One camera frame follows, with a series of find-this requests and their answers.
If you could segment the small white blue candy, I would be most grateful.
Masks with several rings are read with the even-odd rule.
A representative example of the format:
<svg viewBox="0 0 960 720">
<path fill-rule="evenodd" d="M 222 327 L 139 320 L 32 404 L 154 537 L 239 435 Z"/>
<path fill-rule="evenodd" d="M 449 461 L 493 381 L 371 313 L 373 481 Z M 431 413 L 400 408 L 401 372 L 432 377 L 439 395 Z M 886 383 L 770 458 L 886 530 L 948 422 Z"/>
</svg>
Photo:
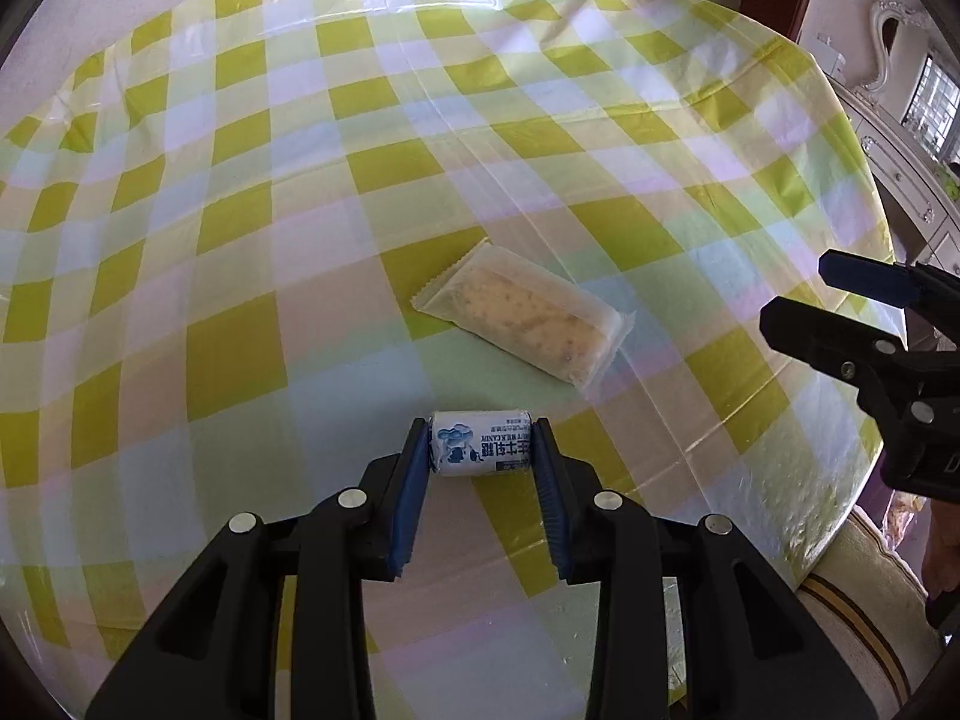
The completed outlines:
<svg viewBox="0 0 960 720">
<path fill-rule="evenodd" d="M 434 411 L 431 463 L 441 476 L 483 476 L 530 465 L 527 411 Z"/>
</svg>

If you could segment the translucent cereal bar packet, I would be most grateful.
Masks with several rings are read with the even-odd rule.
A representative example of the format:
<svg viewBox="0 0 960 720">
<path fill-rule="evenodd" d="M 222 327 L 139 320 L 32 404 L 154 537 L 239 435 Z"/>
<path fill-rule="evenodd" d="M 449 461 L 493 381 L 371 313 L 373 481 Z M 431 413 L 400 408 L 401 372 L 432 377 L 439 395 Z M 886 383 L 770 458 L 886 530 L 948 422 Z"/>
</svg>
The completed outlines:
<svg viewBox="0 0 960 720">
<path fill-rule="evenodd" d="M 487 239 L 428 281 L 412 307 L 576 388 L 605 372 L 635 325 L 631 314 Z"/>
</svg>

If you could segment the ornate white dressing table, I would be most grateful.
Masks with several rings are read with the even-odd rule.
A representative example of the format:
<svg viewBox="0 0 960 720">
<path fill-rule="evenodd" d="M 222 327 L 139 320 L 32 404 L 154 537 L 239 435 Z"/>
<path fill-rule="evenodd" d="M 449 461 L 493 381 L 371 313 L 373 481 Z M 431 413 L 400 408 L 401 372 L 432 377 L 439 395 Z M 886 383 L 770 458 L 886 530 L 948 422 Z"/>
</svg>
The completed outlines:
<svg viewBox="0 0 960 720">
<path fill-rule="evenodd" d="M 830 80 L 866 154 L 895 241 L 896 258 L 958 275 L 958 206 L 934 163 L 884 109 Z"/>
</svg>

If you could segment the ornate white mirror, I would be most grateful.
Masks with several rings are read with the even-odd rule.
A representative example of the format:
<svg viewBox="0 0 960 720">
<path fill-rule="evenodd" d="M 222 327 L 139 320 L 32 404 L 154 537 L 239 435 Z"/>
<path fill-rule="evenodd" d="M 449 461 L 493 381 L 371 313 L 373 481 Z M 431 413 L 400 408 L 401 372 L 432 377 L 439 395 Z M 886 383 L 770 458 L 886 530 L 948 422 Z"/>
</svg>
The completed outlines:
<svg viewBox="0 0 960 720">
<path fill-rule="evenodd" d="M 944 166 L 958 163 L 958 65 L 937 47 L 932 16 L 898 0 L 869 13 L 874 76 L 854 93 L 885 112 Z"/>
</svg>

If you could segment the white box on dresser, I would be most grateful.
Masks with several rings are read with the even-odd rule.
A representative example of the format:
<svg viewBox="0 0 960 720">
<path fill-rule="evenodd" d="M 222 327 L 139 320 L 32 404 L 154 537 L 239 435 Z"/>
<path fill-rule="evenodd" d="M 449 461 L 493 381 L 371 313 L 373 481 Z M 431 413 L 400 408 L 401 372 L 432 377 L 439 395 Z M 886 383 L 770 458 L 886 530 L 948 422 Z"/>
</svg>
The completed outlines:
<svg viewBox="0 0 960 720">
<path fill-rule="evenodd" d="M 817 65 L 825 75 L 831 76 L 840 83 L 846 82 L 846 57 L 833 44 L 832 38 L 825 32 L 803 32 L 799 39 L 800 47 L 804 47 L 814 57 Z"/>
</svg>

